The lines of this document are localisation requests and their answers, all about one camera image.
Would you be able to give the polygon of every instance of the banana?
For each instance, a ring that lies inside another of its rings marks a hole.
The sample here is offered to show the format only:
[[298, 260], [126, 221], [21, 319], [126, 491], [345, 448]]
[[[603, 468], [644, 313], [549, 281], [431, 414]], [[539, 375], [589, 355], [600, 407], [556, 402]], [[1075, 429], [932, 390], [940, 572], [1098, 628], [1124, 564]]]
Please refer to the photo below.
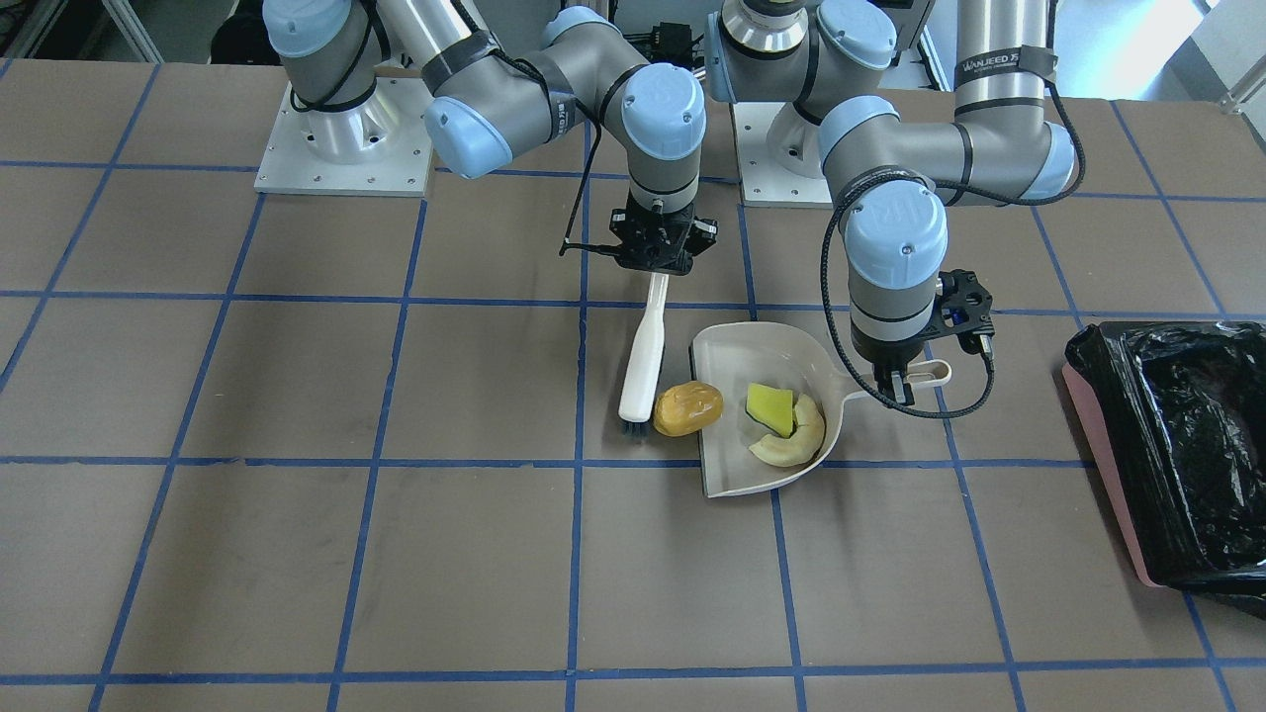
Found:
[[801, 393], [795, 402], [795, 423], [796, 428], [791, 437], [767, 435], [748, 450], [762, 462], [775, 467], [794, 467], [813, 460], [827, 437], [827, 423], [818, 412], [818, 404], [808, 393]]

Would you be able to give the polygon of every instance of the yellow sponge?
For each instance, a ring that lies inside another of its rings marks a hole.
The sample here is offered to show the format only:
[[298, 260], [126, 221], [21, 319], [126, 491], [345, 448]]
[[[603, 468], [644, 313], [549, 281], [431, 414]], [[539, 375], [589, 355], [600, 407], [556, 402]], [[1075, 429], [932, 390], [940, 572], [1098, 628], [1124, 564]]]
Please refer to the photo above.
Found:
[[791, 437], [795, 429], [795, 393], [784, 388], [770, 388], [763, 384], [747, 384], [747, 414], [757, 423], [779, 433], [779, 437]]

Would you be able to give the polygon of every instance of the white brush handle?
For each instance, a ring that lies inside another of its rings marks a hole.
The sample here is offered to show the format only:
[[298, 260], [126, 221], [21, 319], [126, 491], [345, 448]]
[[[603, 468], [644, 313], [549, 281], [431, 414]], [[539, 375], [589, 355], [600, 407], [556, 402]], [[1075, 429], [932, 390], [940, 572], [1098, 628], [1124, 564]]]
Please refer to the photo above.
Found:
[[668, 275], [652, 272], [646, 313], [633, 337], [629, 367], [624, 371], [624, 390], [620, 393], [620, 418], [630, 423], [649, 421], [655, 408], [655, 389], [663, 361], [663, 304], [667, 299]]

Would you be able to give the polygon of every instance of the tiled surface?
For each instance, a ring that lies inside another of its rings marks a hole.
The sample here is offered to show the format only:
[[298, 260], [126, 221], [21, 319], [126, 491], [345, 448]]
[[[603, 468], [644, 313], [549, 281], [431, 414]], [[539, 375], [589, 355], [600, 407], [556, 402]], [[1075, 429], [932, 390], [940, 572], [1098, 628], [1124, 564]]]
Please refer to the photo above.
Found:
[[[556, 256], [582, 130], [504, 175], [437, 172], [423, 209], [261, 201], [249, 166], [280, 76], [16, 62], [0, 79], [0, 708], [1229, 709], [1224, 683], [1243, 711], [1266, 694], [1260, 621], [1196, 603], [1206, 651], [1182, 597], [1134, 580], [1055, 375], [1079, 323], [1266, 318], [1266, 161], [1238, 123], [1070, 101], [1081, 196], [951, 212], [946, 266], [976, 270], [1000, 312], [989, 407], [946, 428], [857, 403], [825, 467], [715, 502], [695, 438], [620, 435], [646, 276]], [[893, 99], [910, 120], [950, 114], [944, 95]], [[741, 209], [728, 110], [709, 111], [699, 210], [720, 241], [671, 281], [662, 383], [690, 378], [715, 323], [828, 342], [827, 212]], [[575, 239], [609, 239], [624, 204], [604, 146]], [[979, 362], [933, 351], [956, 367], [946, 403], [974, 399]]]

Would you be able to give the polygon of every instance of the white mounting plate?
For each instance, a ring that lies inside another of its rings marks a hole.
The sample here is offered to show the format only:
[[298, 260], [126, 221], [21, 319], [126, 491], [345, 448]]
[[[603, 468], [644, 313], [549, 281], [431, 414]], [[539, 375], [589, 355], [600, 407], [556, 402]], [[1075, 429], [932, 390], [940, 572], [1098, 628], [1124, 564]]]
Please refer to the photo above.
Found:
[[394, 146], [380, 161], [339, 165], [323, 161], [308, 148], [308, 124], [290, 108], [287, 85], [254, 189], [291, 195], [423, 198], [432, 174], [432, 149], [422, 114], [430, 105], [430, 92], [420, 79], [384, 77], [379, 79], [379, 91], [401, 113], [400, 128], [387, 139]]
[[781, 103], [734, 104], [734, 144], [738, 175], [743, 180], [743, 205], [753, 208], [830, 208], [825, 179], [794, 174], [774, 160], [765, 137]]

